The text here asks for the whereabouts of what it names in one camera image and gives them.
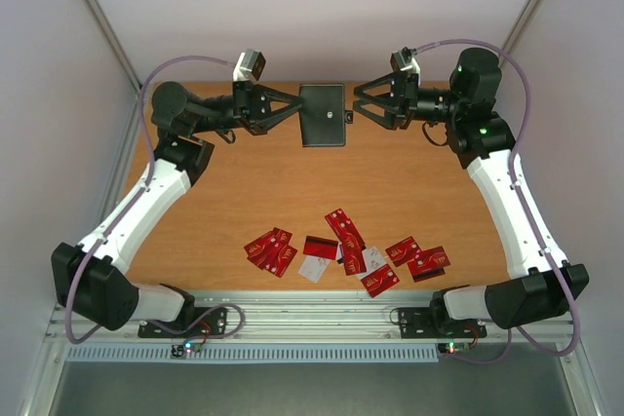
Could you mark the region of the black leather card holder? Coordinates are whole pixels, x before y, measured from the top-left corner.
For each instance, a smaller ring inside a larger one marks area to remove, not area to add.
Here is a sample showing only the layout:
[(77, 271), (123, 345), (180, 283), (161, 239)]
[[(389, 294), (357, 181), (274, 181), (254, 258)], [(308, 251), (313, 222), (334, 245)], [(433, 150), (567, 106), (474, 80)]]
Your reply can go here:
[(302, 106), (298, 111), (301, 143), (304, 148), (346, 145), (346, 126), (353, 112), (345, 105), (343, 84), (303, 84), (299, 86)]

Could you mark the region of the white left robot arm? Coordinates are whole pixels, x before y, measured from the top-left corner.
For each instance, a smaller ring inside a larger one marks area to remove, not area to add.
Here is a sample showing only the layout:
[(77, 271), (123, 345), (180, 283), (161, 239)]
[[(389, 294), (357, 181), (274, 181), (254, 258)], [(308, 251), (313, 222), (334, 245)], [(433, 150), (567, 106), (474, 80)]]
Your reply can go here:
[(58, 302), (97, 327), (114, 331), (128, 321), (157, 321), (174, 336), (197, 322), (194, 299), (171, 285), (139, 285), (127, 273), (147, 236), (173, 204), (203, 175), (215, 150), (200, 138), (215, 132), (228, 143), (235, 130), (263, 135), (295, 114), (301, 97), (252, 81), (232, 85), (231, 95), (200, 98), (178, 82), (152, 94), (151, 121), (158, 143), (127, 196), (75, 246), (61, 243), (51, 261)]

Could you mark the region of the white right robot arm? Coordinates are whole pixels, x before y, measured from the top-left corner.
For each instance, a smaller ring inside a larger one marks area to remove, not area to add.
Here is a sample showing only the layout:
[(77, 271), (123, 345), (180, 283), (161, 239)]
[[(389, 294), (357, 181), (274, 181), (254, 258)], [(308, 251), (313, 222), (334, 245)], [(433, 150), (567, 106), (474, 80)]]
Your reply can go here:
[(584, 265), (569, 262), (547, 228), (524, 176), (522, 136), (494, 109), (500, 63), (516, 62), (485, 42), (460, 44), (464, 49), (445, 91), (420, 82), (417, 57), (434, 44), (399, 50), (391, 56), (391, 73), (354, 90), (354, 110), (384, 129), (405, 129), (414, 121), (444, 124), (448, 146), (479, 189), (503, 246), (508, 281), (435, 293), (431, 325), (445, 335), (465, 320), (522, 331), (527, 324), (569, 314), (572, 337), (578, 339), (576, 300), (589, 274)]

